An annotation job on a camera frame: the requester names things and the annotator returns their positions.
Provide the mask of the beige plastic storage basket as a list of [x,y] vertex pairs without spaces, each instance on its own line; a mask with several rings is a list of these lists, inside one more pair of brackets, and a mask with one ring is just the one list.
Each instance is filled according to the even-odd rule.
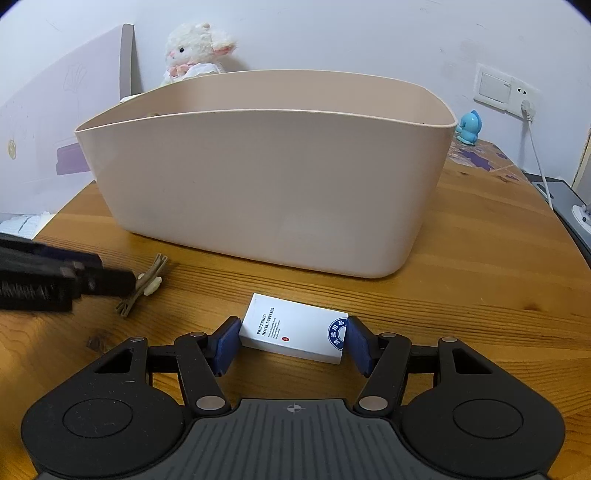
[[127,231],[362,278],[404,265],[457,119],[428,89],[317,70],[199,76],[76,128]]

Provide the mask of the white wall switch socket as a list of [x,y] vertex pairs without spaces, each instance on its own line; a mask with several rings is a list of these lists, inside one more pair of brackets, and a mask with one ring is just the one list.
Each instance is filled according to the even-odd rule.
[[541,92],[530,84],[487,65],[479,64],[474,83],[474,100],[501,112],[522,118],[522,103],[537,110]]

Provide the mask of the lilac bed headboard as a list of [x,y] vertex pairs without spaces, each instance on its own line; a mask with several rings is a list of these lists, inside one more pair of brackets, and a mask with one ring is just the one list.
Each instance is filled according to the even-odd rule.
[[131,94],[123,23],[45,69],[1,106],[1,215],[59,211],[93,180],[74,130]]

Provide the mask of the blue cartoon figurine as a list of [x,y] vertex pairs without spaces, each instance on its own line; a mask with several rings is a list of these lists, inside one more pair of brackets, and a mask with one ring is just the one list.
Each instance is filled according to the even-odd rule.
[[456,127],[456,138],[465,145],[475,146],[482,130],[482,119],[477,110],[464,114]]

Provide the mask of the white plush lamb toy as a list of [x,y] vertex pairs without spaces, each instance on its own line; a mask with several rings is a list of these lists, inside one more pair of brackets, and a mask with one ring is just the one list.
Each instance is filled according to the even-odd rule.
[[176,27],[165,44],[165,71],[161,86],[201,75],[223,73],[221,59],[235,51],[236,42],[208,23]]

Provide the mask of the purple patterned table mat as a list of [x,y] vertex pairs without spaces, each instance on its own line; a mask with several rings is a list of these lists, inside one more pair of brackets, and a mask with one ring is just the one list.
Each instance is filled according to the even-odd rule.
[[492,142],[478,140],[475,145],[466,145],[454,139],[448,159],[458,165],[479,169],[506,183],[527,180],[522,170]]

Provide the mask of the beige wooden hair clip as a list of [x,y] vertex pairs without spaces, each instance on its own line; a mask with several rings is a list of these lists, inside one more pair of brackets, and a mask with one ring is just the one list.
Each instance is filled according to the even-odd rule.
[[148,297],[158,290],[162,283],[161,274],[167,262],[168,257],[158,253],[150,268],[146,272],[138,275],[135,291],[129,297],[122,299],[115,308],[115,311],[119,316],[126,318],[140,297]]

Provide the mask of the white blue small box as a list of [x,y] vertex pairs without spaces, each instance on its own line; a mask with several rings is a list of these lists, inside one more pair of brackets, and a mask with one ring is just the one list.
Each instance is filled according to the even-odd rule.
[[252,349],[339,364],[346,328],[347,313],[253,294],[239,339]]

